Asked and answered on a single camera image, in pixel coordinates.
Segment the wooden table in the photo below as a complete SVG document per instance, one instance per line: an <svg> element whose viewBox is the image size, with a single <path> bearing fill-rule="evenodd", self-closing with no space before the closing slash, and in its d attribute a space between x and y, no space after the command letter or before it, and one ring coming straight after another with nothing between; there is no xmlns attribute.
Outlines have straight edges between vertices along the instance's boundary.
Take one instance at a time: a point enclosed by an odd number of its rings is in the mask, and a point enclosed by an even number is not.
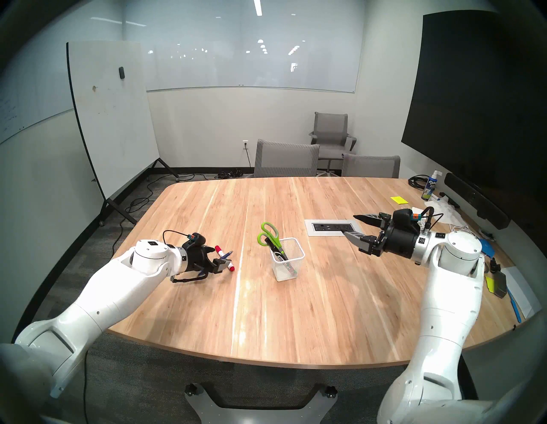
<svg viewBox="0 0 547 424"><path fill-rule="evenodd" d="M405 179L390 178L248 178L171 185L117 255L140 239L161 240L165 229L197 231L209 246L233 250L236 270L211 274L199 283L166 279L109 331L162 349L240 363L292 368L407 363L418 337L428 270L391 253L368 256L345 237L308 237L304 219L391 214L402 207L423 207L420 195ZM402 196L409 204L398 206L391 196ZM298 278L276 281L269 249L257 244L263 221L274 223L281 237L300 241L306 258ZM379 232L365 224L362 229ZM443 224L435 230L449 231ZM185 240L166 234L174 245ZM494 248L502 266L511 266ZM484 284L478 320L465 348L499 337L514 324L509 297L498 299Z"/></svg>

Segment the scissors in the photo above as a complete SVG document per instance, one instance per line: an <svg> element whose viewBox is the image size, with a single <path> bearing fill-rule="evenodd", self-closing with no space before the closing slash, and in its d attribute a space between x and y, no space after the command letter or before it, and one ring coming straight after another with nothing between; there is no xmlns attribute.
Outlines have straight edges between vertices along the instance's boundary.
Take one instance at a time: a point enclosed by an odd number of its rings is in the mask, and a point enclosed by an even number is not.
<svg viewBox="0 0 547 424"><path fill-rule="evenodd" d="M260 227L262 228L263 233L260 233L257 237L258 244L261 246L269 246L274 253L276 253L277 250L283 257L283 260L288 260L287 255L283 251L283 247L281 247L281 243L279 241L279 231L277 231L277 228L269 222L263 222ZM266 238L264 242L261 240L262 236Z"/></svg>

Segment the chair backrest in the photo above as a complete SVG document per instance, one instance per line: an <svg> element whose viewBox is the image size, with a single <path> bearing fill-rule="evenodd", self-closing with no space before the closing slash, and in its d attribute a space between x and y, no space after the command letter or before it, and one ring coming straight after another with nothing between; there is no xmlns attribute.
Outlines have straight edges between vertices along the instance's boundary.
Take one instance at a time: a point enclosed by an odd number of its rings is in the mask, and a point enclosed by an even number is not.
<svg viewBox="0 0 547 424"><path fill-rule="evenodd" d="M399 156L360 156L344 153L343 177L399 178Z"/></svg>
<svg viewBox="0 0 547 424"><path fill-rule="evenodd" d="M258 140L254 177L315 177L318 158L318 144Z"/></svg>
<svg viewBox="0 0 547 424"><path fill-rule="evenodd" d="M347 136L347 113L338 115L316 112L313 135L317 136L317 144L340 144L343 146Z"/></svg>

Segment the sound bar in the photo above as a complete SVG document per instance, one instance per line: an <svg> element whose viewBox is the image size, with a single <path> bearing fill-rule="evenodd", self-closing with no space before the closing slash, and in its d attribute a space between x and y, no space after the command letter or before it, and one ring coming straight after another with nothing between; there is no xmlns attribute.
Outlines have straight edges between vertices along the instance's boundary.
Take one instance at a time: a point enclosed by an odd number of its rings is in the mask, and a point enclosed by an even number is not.
<svg viewBox="0 0 547 424"><path fill-rule="evenodd" d="M489 220L498 230L502 230L509 225L511 219L505 212L461 178L456 177L453 173L448 173L445 177L445 184L477 209L479 218Z"/></svg>

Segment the spray bottle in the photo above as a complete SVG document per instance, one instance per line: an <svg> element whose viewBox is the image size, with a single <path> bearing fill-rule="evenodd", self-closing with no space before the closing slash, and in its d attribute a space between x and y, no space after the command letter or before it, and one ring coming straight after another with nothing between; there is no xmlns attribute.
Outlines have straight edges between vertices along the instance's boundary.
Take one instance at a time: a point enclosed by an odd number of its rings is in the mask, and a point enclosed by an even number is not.
<svg viewBox="0 0 547 424"><path fill-rule="evenodd" d="M435 190L435 186L437 184L437 176L438 175L443 175L443 173L435 170L435 172L433 172L433 175L431 175L428 178L427 183L426 183L426 187L424 188L423 193L422 193L422 199L423 200L426 200L426 201L429 200L429 198L433 194L433 190Z"/></svg>

